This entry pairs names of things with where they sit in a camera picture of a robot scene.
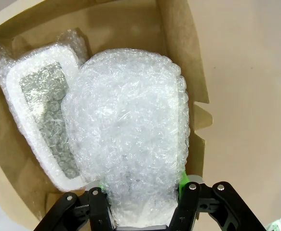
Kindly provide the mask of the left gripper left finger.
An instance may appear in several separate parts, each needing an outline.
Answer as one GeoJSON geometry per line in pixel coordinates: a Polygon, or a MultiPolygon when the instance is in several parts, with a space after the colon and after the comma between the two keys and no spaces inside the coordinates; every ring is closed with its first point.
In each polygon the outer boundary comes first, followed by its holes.
{"type": "Polygon", "coordinates": [[[87,222],[92,231],[113,231],[107,195],[93,187],[78,196],[64,193],[36,226],[36,231],[79,231],[87,222]]]}

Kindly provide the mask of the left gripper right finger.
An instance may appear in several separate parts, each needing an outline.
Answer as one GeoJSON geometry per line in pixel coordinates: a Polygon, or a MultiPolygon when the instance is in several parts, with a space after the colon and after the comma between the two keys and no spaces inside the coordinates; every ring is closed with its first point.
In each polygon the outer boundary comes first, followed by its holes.
{"type": "Polygon", "coordinates": [[[183,172],[178,205],[169,231],[191,231],[199,213],[207,213],[222,231],[264,231],[265,227],[226,181],[207,186],[199,175],[183,172]]]}

